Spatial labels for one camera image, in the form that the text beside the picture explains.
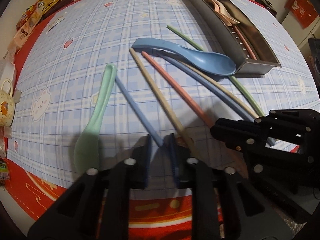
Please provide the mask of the red cloth on refrigerator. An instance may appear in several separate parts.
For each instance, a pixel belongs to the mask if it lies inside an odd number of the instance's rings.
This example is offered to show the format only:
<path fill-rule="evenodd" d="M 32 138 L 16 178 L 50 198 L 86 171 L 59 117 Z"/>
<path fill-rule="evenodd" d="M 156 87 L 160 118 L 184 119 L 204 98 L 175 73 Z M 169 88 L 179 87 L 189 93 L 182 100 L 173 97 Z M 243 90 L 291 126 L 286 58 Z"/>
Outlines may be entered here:
<path fill-rule="evenodd" d="M 287 0 L 285 8 L 293 13 L 303 29 L 311 25 L 318 17 L 318 12 L 310 0 Z"/>

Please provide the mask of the pile of snack bags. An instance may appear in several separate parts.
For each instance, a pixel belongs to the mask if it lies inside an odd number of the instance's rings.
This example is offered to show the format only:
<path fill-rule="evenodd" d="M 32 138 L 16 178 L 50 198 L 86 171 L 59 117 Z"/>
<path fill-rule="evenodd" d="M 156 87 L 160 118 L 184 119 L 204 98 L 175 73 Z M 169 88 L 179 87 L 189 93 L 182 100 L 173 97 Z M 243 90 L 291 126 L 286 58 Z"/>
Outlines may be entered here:
<path fill-rule="evenodd" d="M 16 30 L 19 30 L 35 11 L 38 11 L 41 15 L 41 19 L 43 20 L 72 2 L 73 0 L 37 0 L 34 5 L 29 6 L 24 11 L 16 24 Z"/>

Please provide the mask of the small white paper packet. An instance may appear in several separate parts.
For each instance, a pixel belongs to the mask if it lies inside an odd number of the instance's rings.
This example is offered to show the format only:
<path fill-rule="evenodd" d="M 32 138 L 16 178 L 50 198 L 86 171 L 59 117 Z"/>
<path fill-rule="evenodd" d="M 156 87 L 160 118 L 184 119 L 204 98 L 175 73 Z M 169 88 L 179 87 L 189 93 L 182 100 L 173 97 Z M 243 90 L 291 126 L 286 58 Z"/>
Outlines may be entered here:
<path fill-rule="evenodd" d="M 60 17 L 58 17 L 57 19 L 55 19 L 52 23 L 50 23 L 48 25 L 47 31 L 46 33 L 48 33 L 49 31 L 51 31 L 56 25 L 58 25 L 60 22 L 62 22 L 65 19 L 65 15 L 62 15 Z"/>

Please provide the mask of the beige spoon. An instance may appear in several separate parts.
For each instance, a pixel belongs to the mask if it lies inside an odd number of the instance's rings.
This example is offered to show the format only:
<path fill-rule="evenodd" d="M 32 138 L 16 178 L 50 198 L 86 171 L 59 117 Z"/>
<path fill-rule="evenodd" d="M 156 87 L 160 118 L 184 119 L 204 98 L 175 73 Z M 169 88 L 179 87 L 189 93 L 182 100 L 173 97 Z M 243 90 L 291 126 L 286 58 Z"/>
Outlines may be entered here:
<path fill-rule="evenodd" d="M 233 18 L 229 14 L 227 9 L 225 8 L 225 6 L 221 2 L 219 2 L 218 0 L 213 0 L 213 1 L 219 6 L 221 14 L 223 14 L 225 16 L 225 18 L 227 18 L 229 20 L 229 22 L 231 22 L 231 24 L 240 24 L 240 22 L 237 19 Z"/>

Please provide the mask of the green spoon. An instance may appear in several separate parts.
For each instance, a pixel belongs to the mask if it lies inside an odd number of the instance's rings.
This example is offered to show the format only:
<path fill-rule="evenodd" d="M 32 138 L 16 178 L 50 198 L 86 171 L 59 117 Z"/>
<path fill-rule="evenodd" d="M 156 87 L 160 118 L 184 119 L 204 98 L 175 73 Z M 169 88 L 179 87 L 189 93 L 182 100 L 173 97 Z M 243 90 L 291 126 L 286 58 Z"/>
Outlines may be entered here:
<path fill-rule="evenodd" d="M 115 83 L 117 68 L 107 64 L 95 103 L 94 111 L 74 148 L 74 165 L 78 174 L 90 168 L 99 169 L 99 134 L 104 113 Z"/>

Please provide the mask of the rice cooker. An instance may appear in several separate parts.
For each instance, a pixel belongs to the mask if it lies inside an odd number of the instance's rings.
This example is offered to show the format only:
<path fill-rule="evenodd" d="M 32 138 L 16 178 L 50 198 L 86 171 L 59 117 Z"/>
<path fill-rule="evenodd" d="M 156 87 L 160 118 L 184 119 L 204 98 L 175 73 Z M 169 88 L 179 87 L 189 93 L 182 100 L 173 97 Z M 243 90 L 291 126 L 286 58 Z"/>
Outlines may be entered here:
<path fill-rule="evenodd" d="M 272 4 L 266 0 L 255 0 L 258 4 L 262 5 L 265 9 L 267 9 L 274 17 L 277 16 L 276 10 L 272 7 Z"/>

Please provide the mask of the pink chopstick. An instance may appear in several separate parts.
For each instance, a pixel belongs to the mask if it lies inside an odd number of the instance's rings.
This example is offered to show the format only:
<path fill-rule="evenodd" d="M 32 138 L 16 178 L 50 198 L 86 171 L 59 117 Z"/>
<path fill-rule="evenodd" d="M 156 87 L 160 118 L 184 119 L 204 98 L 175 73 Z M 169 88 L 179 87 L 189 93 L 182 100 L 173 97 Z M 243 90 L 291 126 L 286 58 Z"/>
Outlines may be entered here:
<path fill-rule="evenodd" d="M 197 114 L 198 117 L 211 128 L 214 124 L 213 120 L 205 113 L 205 111 L 192 99 L 192 97 L 146 52 L 142 52 L 142 56 L 161 74 L 163 78 L 173 87 L 188 106 Z"/>
<path fill-rule="evenodd" d="M 246 41 L 246 39 L 244 38 L 244 36 L 242 35 L 241 31 L 239 30 L 239 28 L 234 24 L 233 28 L 235 30 L 235 32 L 237 33 L 237 35 L 240 37 L 240 39 L 242 40 L 242 43 L 244 44 L 246 50 L 248 51 L 250 57 L 253 60 L 257 60 L 257 57 L 255 55 L 255 53 L 253 52 L 252 48 L 250 47 L 250 45 L 248 44 L 248 42 Z"/>

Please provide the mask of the pink tissue pack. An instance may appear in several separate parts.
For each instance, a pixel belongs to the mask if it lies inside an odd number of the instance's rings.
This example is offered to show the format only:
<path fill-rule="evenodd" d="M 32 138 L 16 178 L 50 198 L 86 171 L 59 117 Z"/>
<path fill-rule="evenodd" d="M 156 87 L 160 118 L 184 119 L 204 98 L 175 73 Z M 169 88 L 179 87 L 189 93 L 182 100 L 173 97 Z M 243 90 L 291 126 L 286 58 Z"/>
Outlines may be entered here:
<path fill-rule="evenodd" d="M 27 20 L 27 22 L 25 22 L 25 24 L 18 30 L 13 39 L 16 51 L 22 48 L 38 22 L 39 21 L 36 18 L 29 18 L 29 20 Z"/>

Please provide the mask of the blue spoon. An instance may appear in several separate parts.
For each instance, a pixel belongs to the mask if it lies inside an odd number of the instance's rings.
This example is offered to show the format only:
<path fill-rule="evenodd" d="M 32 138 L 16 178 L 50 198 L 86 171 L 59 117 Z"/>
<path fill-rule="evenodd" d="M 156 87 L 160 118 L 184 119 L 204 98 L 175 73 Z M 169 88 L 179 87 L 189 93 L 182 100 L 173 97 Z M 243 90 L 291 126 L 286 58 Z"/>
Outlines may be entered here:
<path fill-rule="evenodd" d="M 226 55 L 190 49 L 166 40 L 156 38 L 138 38 L 133 43 L 132 48 L 167 50 L 188 60 L 200 70 L 214 75 L 230 76 L 235 74 L 236 71 L 236 64 Z"/>

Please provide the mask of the stainless steel utensil tray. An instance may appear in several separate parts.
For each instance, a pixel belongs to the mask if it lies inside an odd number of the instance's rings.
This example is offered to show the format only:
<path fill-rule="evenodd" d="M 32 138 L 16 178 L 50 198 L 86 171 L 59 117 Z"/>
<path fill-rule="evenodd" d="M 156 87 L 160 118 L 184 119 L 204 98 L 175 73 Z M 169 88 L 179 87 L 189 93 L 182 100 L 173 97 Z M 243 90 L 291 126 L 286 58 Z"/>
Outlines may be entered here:
<path fill-rule="evenodd" d="M 212 30 L 238 75 L 265 75 L 281 64 L 261 32 L 231 0 L 189 0 Z"/>

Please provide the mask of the pink spoon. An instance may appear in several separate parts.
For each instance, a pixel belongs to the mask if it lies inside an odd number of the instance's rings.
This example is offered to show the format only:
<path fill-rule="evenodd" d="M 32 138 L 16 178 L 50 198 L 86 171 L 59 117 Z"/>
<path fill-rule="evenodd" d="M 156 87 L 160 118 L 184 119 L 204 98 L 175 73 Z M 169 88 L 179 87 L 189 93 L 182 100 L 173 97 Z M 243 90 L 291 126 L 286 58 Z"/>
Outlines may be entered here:
<path fill-rule="evenodd" d="M 217 13 L 219 18 L 225 23 L 225 25 L 227 25 L 228 27 L 232 26 L 231 22 L 223 14 L 221 14 L 220 7 L 216 2 L 214 2 L 213 0 L 206 0 L 206 2 L 214 6 L 214 11 Z"/>

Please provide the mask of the cream floral mug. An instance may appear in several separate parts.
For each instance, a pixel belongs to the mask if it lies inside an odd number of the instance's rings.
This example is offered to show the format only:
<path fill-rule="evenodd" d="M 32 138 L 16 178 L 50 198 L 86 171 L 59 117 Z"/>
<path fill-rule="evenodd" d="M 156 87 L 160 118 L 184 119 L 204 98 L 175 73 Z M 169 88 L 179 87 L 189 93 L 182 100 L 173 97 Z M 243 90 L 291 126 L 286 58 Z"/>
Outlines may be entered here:
<path fill-rule="evenodd" d="M 4 84 L 8 82 L 10 85 L 9 92 L 3 90 Z M 5 79 L 1 85 L 0 102 L 1 102 L 1 113 L 0 113 L 0 123 L 1 126 L 10 127 L 13 122 L 15 114 L 15 102 L 13 98 L 13 85 L 10 79 Z"/>

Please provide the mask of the beige chopstick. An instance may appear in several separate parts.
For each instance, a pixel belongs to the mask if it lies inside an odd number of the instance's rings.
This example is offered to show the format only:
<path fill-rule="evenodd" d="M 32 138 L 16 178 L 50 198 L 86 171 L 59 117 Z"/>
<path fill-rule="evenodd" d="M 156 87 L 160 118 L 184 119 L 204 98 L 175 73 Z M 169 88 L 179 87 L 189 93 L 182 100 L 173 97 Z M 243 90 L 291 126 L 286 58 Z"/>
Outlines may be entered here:
<path fill-rule="evenodd" d="M 189 68 L 190 70 L 192 70 L 193 72 L 197 73 L 199 76 L 201 76 L 202 78 L 204 78 L 206 81 L 208 81 L 209 83 L 211 83 L 213 86 L 215 86 L 216 88 L 218 88 L 219 90 L 221 90 L 222 92 L 224 92 L 230 99 L 232 99 L 233 101 L 235 101 L 242 109 L 244 109 L 251 117 L 253 117 L 254 119 L 258 118 L 259 115 L 257 115 L 257 113 L 255 113 L 253 110 L 251 110 L 246 104 L 244 104 L 240 99 L 238 99 L 236 96 L 234 96 L 230 91 L 228 91 L 227 89 L 225 89 L 225 87 L 221 86 L 218 82 L 216 82 L 215 80 L 213 80 L 211 77 L 208 77 L 207 75 L 203 74 L 201 71 L 199 71 L 198 69 L 190 66 L 189 64 L 186 64 L 180 60 L 178 60 L 179 63 L 183 64 L 185 67 Z"/>
<path fill-rule="evenodd" d="M 163 111 L 166 113 L 167 118 L 170 120 L 171 124 L 174 126 L 178 134 L 182 137 L 186 145 L 189 147 L 189 150 L 191 151 L 191 156 L 201 161 L 204 161 L 204 159 L 201 157 L 200 153 L 196 149 L 194 143 L 192 142 L 191 138 L 189 137 L 187 130 L 181 124 L 180 120 L 178 119 L 178 117 L 170 107 L 169 103 L 167 102 L 166 98 L 162 94 L 161 90 L 157 87 L 155 81 L 152 79 L 146 67 L 138 57 L 137 53 L 134 51 L 133 48 L 130 48 L 129 52 L 132 58 L 134 59 L 134 61 L 136 62 L 137 66 L 139 67 L 142 75 L 144 76 L 146 82 L 148 83 L 155 97 L 161 104 L 161 107 L 163 108 Z"/>

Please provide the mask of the white refrigerator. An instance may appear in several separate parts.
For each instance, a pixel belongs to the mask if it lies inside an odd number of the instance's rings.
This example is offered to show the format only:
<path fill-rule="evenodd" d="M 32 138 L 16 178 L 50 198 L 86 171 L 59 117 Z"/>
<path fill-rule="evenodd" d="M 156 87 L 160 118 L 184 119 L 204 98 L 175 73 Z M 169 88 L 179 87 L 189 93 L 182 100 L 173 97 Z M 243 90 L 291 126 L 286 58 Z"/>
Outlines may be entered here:
<path fill-rule="evenodd" d="M 289 12 L 281 24 L 289 33 L 304 57 L 311 55 L 308 40 L 319 38 L 319 16 L 305 29 L 297 21 L 292 12 Z"/>

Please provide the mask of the green chopstick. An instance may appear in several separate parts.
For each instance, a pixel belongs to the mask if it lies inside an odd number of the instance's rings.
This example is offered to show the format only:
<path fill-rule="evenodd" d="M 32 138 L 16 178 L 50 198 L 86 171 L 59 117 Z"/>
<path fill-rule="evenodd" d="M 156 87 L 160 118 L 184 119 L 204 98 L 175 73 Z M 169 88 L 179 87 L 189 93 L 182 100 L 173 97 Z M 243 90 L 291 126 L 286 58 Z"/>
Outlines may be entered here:
<path fill-rule="evenodd" d="M 253 96 L 251 96 L 247 89 L 237 80 L 235 76 L 233 76 L 236 70 L 236 65 L 229 57 L 220 53 L 202 51 L 202 48 L 198 44 L 196 44 L 186 35 L 182 34 L 176 28 L 170 25 L 167 25 L 167 28 L 196 48 L 195 50 L 184 46 L 179 46 L 179 52 L 176 52 L 176 54 L 186 59 L 195 67 L 199 68 L 204 72 L 213 75 L 229 77 L 232 83 L 237 87 L 237 89 L 243 94 L 243 96 L 253 107 L 255 112 L 259 116 L 265 115 L 258 103 L 253 99 Z"/>

